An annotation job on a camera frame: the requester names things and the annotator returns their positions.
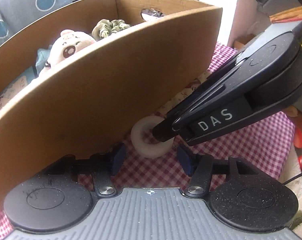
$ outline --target red object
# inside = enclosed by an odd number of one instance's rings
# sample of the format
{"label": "red object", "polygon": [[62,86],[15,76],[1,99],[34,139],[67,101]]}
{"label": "red object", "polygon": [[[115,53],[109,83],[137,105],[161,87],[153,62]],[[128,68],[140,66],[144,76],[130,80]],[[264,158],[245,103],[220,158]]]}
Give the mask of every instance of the red object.
{"label": "red object", "polygon": [[293,144],[298,149],[302,148],[302,131],[297,127],[295,128]]}
{"label": "red object", "polygon": [[287,23],[287,22],[296,22],[296,21],[301,21],[301,20],[302,20],[302,17],[296,17],[296,18],[273,21],[272,23]]}

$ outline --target orange object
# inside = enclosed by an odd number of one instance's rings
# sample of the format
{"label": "orange object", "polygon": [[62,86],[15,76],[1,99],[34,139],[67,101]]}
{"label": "orange object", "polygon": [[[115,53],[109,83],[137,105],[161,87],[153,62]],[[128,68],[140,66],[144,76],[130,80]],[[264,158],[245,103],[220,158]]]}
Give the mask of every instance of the orange object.
{"label": "orange object", "polygon": [[302,131],[297,127],[295,128],[293,144],[296,148],[302,148]]}
{"label": "orange object", "polygon": [[272,23],[300,21],[302,20],[302,6],[271,15],[270,20]]}

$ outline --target gray gripper base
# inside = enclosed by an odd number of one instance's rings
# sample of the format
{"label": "gray gripper base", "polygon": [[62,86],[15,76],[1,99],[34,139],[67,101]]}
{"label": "gray gripper base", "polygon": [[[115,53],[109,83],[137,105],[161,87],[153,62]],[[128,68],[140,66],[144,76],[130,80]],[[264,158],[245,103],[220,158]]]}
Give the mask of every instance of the gray gripper base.
{"label": "gray gripper base", "polygon": [[125,188],[101,199],[85,220],[65,231],[32,235],[14,230],[7,240],[298,240],[285,228],[268,234],[235,230],[217,220],[199,199],[179,189]]}

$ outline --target checkered fabric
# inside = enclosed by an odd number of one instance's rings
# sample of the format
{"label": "checkered fabric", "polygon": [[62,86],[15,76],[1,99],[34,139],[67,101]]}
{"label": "checkered fabric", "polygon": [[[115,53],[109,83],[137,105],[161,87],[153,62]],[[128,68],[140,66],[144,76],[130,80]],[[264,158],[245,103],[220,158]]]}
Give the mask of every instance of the checkered fabric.
{"label": "checkered fabric", "polygon": [[[209,71],[218,69],[234,53],[233,49],[217,43]],[[201,81],[197,79],[190,87],[195,89],[200,83]],[[193,146],[191,149],[196,154],[208,153],[217,159],[231,155],[241,156],[277,179],[286,162],[293,135],[294,125],[280,112],[233,133]],[[145,132],[144,140],[156,143],[150,131]],[[176,148],[182,143],[179,136],[175,137],[173,146],[167,154],[154,160],[142,158],[135,152],[130,134],[123,142],[126,145],[127,157],[120,172],[112,178],[116,187],[186,188],[190,178],[183,172],[176,158]],[[211,190],[222,184],[224,179],[223,175],[214,175]],[[91,175],[79,175],[78,182],[88,190],[93,190]],[[11,230],[7,217],[0,212],[0,239]]]}

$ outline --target plush toy face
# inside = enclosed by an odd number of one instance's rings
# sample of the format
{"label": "plush toy face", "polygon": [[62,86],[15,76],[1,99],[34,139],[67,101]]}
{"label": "plush toy face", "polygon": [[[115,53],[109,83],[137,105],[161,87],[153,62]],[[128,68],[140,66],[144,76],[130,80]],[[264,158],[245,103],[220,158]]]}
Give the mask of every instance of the plush toy face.
{"label": "plush toy face", "polygon": [[74,32],[72,30],[61,32],[61,37],[52,45],[47,67],[54,67],[62,60],[95,42],[94,38],[83,32]]}

